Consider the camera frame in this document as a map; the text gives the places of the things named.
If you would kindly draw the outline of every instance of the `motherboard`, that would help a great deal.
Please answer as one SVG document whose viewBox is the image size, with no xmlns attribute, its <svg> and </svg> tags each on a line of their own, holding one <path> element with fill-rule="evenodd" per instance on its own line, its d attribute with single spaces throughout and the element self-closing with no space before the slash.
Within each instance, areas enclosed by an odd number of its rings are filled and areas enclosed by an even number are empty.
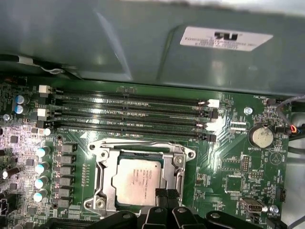
<svg viewBox="0 0 305 229">
<path fill-rule="evenodd" d="M 3 228 L 138 213 L 160 187 L 202 217 L 267 228 L 281 216 L 289 136 L 278 98 L 9 75 L 0 93 Z"/>
</svg>

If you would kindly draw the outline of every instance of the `printed label on board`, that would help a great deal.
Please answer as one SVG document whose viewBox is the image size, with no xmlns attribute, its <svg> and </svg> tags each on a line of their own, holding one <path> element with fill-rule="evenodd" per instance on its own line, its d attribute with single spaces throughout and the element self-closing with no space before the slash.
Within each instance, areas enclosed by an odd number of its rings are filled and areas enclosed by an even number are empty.
<svg viewBox="0 0 305 229">
<path fill-rule="evenodd" d="M 186 27 L 181 45 L 252 51 L 273 37 L 270 34 Z"/>
</svg>

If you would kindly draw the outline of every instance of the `cpu socket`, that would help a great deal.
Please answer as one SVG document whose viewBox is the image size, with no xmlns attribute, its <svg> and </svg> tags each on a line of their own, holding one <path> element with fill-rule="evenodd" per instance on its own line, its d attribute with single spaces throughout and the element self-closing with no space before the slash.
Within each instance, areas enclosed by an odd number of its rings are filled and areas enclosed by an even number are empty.
<svg viewBox="0 0 305 229">
<path fill-rule="evenodd" d="M 93 197 L 85 209 L 102 217 L 120 209 L 155 206 L 155 189 L 177 189 L 183 194 L 185 163 L 196 152 L 165 141 L 105 138 L 88 144 L 96 155 Z"/>
</svg>

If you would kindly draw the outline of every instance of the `chip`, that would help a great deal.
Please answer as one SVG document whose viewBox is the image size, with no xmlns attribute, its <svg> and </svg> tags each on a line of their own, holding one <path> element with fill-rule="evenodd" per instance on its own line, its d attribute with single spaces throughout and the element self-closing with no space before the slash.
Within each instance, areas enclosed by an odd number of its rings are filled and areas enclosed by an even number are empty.
<svg viewBox="0 0 305 229">
<path fill-rule="evenodd" d="M 32 128 L 32 129 L 30 130 L 30 132 L 31 132 L 32 134 L 36 134 L 36 133 L 38 133 L 38 129 L 37 129 L 37 128 Z"/>
<path fill-rule="evenodd" d="M 11 183 L 10 184 L 10 190 L 16 190 L 17 189 L 17 184 L 16 183 Z"/>
<path fill-rule="evenodd" d="M 25 162 L 26 166 L 34 166 L 34 160 L 33 159 L 27 159 Z"/>
<path fill-rule="evenodd" d="M 239 193 L 242 189 L 242 177 L 240 176 L 227 176 L 225 183 L 226 193 Z"/>
<path fill-rule="evenodd" d="M 36 207 L 28 207 L 28 213 L 30 215 L 35 215 L 36 214 Z"/>
<path fill-rule="evenodd" d="M 117 201 L 121 204 L 153 206 L 159 188 L 161 163 L 140 159 L 121 159 L 112 178 Z"/>
<path fill-rule="evenodd" d="M 11 136 L 10 137 L 10 142 L 11 143 L 18 143 L 18 137 L 17 136 Z"/>
<path fill-rule="evenodd" d="M 32 229 L 34 227 L 34 223 L 33 222 L 26 222 L 25 223 L 25 229 Z"/>
</svg>

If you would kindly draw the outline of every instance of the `mounting screw hole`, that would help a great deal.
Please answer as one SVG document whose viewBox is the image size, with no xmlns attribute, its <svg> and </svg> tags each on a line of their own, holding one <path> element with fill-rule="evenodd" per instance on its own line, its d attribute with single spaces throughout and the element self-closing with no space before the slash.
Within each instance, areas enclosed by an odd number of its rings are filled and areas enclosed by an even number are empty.
<svg viewBox="0 0 305 229">
<path fill-rule="evenodd" d="M 85 204 L 85 207 L 86 207 L 86 208 L 91 208 L 91 203 L 86 203 L 86 204 Z"/>
<path fill-rule="evenodd" d="M 194 153 L 190 152 L 188 153 L 189 158 L 193 158 L 194 157 Z"/>
</svg>

